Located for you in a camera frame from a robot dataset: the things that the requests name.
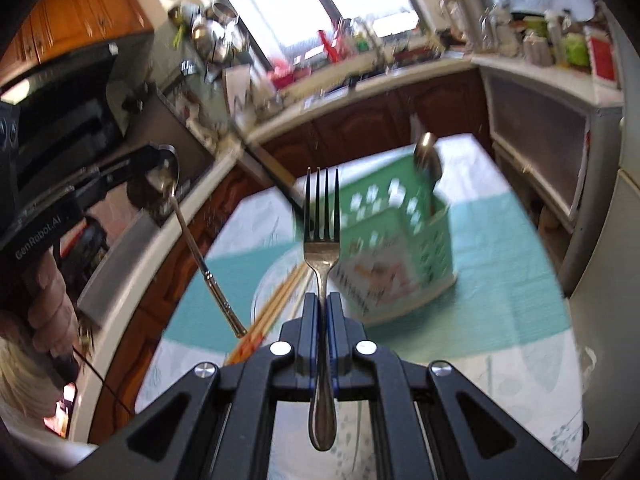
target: fork handle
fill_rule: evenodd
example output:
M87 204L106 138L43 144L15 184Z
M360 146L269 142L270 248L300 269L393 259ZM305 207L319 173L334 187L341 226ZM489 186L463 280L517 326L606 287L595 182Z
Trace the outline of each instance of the fork handle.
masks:
M334 390L331 384L329 352L326 338L326 283L328 273L314 270L318 278L320 316L318 325L318 361L316 363L316 387L309 409L309 439L318 451L329 451L335 441Z

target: white refrigerator door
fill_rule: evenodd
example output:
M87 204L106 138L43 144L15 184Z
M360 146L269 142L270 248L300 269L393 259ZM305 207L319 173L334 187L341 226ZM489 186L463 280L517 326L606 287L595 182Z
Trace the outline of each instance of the white refrigerator door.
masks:
M622 170L570 309L578 347L596 356L583 399L591 434L580 457L615 456L640 423L640 190Z
M618 22L609 24L618 54L618 72L625 90L625 127L622 131L620 167L634 182L640 182L640 57Z

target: table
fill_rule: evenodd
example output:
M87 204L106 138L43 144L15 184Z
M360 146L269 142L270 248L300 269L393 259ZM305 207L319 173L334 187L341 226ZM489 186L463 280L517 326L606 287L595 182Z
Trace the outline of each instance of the table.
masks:
M450 203L456 285L407 316L367 330L406 360L451 361L520 424L577 468L582 389L574 336L562 295L509 185L471 135L441 139L436 188ZM344 164L347 183L412 147ZM274 189L243 200L207 262L243 322L268 297L285 263L302 254L290 208ZM277 339L276 324L267 342ZM222 364L235 344L196 275L170 321L136 400L140 411L198 362ZM372 479L375 462L366 402L338 406L338 436L326 453L306 434L308 404L278 404L271 480Z

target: chopsticks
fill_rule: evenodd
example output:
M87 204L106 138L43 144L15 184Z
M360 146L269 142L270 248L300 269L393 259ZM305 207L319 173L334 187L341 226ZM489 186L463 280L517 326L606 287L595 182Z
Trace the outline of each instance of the chopsticks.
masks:
M309 280L311 279L311 270L307 267L305 262L299 263L289 273L286 279L276 288L275 292L267 301L267 304L262 308L257 319L249 327L247 334L238 342L236 348L226 357L225 365L233 365L246 361L264 341L264 337L269 333L271 327L274 325L284 307L289 303L291 295L295 292L300 284L300 281L305 277L305 286L302 292L300 292L296 304L293 307L292 317L295 317L298 311L306 288L308 287Z

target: metal spoon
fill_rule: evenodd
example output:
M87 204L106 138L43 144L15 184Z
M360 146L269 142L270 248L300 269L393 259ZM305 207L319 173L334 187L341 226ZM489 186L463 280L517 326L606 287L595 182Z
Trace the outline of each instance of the metal spoon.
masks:
M225 316L226 322L229 323L231 330L234 331L234 335L238 339L245 336L246 329L242 325L242 322L238 319L238 316L236 316L234 310L231 308L231 305L220 289L218 282L213 277L213 274L209 270L209 267L207 267L207 264L205 263L204 258L200 253L200 248L198 247L196 240L194 240L193 235L189 230L189 226L184 220L184 216L182 216L182 211L180 210L180 205L178 204L178 199L176 198L175 193L178 184L178 170L176 168L169 167L169 165L166 165L159 170L150 172L147 175L147 180L169 201L169 204L174 210L178 222L180 222L182 234L184 235L185 240L187 240L189 250L196 260L196 264L200 269L200 273L204 278L204 282L207 284L207 288L209 289L214 300L216 300L216 303L220 307L222 314Z
M436 184L442 177L442 162L440 161L440 155L436 150L435 144L438 138L432 133L424 133L418 138L418 142L415 144L414 149L414 164L416 169L428 186L431 197L429 200L429 214L433 216L436 214L436 205L433 200L433 190Z

